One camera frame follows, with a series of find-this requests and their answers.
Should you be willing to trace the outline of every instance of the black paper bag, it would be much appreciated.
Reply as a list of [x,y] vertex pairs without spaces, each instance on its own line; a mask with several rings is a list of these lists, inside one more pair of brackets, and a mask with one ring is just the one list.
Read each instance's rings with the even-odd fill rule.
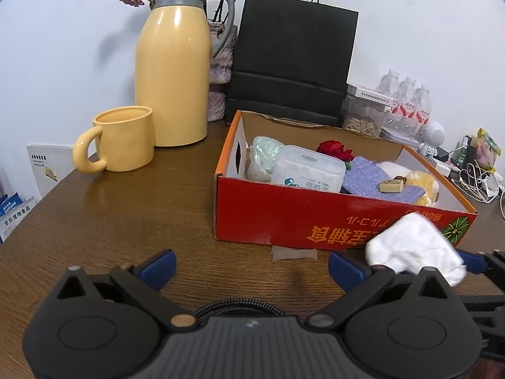
[[226,120],[237,110],[337,126],[356,11],[302,0],[246,0]]

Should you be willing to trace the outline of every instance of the red box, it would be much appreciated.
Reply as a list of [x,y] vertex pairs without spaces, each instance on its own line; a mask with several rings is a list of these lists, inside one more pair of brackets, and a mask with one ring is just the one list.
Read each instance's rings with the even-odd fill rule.
[[[284,144],[316,149],[338,140],[354,155],[393,161],[429,172],[440,184],[436,208],[304,188],[250,182],[245,178],[248,144],[258,135]],[[238,111],[226,137],[215,173],[215,238],[244,244],[298,249],[341,250],[362,245],[409,212],[430,219],[457,245],[477,212],[449,180],[410,147],[371,139],[328,126],[280,120]]]

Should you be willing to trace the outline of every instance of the nuts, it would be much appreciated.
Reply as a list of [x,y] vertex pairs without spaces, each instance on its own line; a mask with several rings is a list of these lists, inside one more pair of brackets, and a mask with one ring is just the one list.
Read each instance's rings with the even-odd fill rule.
[[354,113],[350,113],[345,116],[342,128],[369,135],[374,138],[377,138],[381,131],[380,125],[372,120],[372,118],[363,117]]

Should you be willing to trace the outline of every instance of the yellow mug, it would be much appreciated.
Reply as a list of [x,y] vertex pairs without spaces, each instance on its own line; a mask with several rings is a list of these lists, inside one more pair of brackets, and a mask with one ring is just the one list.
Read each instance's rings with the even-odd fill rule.
[[[91,162],[88,148],[95,140],[99,161]],[[149,164],[155,156],[152,109],[123,106],[98,114],[93,128],[83,133],[72,149],[72,161],[84,174],[103,170],[125,172]]]

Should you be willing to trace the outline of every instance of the white logo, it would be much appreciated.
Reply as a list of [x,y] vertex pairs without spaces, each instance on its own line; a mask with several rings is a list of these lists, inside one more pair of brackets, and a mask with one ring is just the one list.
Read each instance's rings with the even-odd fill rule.
[[258,326],[258,325],[259,325],[259,322],[254,319],[252,319],[251,322],[246,323],[246,326],[251,329],[256,328],[256,326]]

